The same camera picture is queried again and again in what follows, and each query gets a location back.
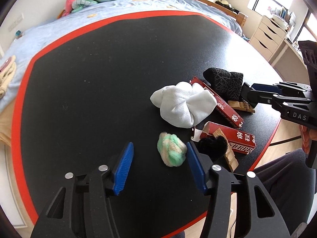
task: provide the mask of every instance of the silver screw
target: silver screw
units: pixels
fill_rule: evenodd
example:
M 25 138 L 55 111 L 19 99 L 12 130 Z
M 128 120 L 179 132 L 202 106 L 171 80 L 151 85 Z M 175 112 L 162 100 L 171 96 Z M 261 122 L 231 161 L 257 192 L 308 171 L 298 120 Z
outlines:
M 254 172 L 248 171 L 247 176 L 250 178 L 254 178 L 256 176 L 256 174 Z
M 74 177 L 74 174 L 71 173 L 71 172 L 65 174 L 65 178 L 66 178 L 66 179 L 71 179 L 71 178 L 73 178 L 73 177 Z
M 221 170 L 221 166 L 220 165 L 213 165 L 211 168 L 214 169 L 215 171 L 220 171 Z
M 102 171 L 102 172 L 103 172 L 103 171 L 107 171 L 107 170 L 108 170 L 108 166 L 106 166 L 106 165 L 101 165 L 101 166 L 98 167 L 98 170 L 99 170 L 99 171 Z

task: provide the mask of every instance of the white cloth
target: white cloth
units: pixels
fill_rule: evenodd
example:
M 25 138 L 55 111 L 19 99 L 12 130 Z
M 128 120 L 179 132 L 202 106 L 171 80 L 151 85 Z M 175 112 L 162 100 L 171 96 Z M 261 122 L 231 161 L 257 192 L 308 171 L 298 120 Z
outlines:
M 198 83 L 180 82 L 165 86 L 150 97 L 153 105 L 161 109 L 161 117 L 171 125 L 191 128 L 199 124 L 214 110 L 217 101 Z

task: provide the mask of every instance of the black trousers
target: black trousers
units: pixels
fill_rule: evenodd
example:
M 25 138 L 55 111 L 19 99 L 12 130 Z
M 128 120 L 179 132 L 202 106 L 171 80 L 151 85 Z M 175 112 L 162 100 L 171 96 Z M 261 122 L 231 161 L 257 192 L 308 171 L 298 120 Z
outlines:
M 313 204 L 316 171 L 306 166 L 305 159 L 304 151 L 297 149 L 254 169 L 290 234 L 300 223 L 307 222 Z

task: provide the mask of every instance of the wooden headboard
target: wooden headboard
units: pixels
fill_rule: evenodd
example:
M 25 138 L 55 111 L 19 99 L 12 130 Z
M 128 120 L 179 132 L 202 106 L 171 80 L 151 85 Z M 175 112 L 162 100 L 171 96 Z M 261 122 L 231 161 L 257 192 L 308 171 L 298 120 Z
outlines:
M 226 9 L 225 7 L 222 7 L 220 6 L 219 4 L 216 4 L 216 3 L 213 3 L 213 2 L 210 2 L 208 0 L 197 0 L 197 1 L 200 1 L 200 2 L 203 2 L 209 6 L 212 6 L 212 7 L 215 7 L 217 8 L 218 10 L 220 11 L 223 11 L 225 14 L 227 14 L 228 16 L 230 17 L 233 17 L 234 19 L 236 19 L 237 23 L 240 25 L 240 27 L 243 27 L 248 16 L 239 12 L 238 14 L 232 12 L 231 10 L 228 10 Z

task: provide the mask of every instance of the wooden floor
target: wooden floor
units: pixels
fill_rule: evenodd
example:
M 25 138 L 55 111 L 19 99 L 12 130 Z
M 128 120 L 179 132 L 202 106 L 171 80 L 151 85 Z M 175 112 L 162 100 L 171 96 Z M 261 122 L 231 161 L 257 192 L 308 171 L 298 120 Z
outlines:
M 281 120 L 281 123 L 271 143 L 281 141 L 281 140 L 286 140 L 286 139 L 296 137 L 299 135 L 301 134 L 299 131 L 298 124 Z M 264 165 L 276 158 L 279 158 L 285 155 L 287 152 L 291 152 L 301 147 L 302 147 L 302 139 L 268 147 L 268 149 L 266 150 L 265 154 L 263 155 L 263 157 L 261 158 L 261 160 L 259 161 L 256 167 Z M 234 237 L 236 209 L 237 209 L 237 196 L 235 193 L 231 195 L 231 209 L 233 210 L 233 213 L 231 214 L 229 219 L 227 238 Z M 205 218 L 203 218 L 196 224 L 186 229 L 185 230 L 186 238 L 199 238 L 204 222 L 205 222 Z

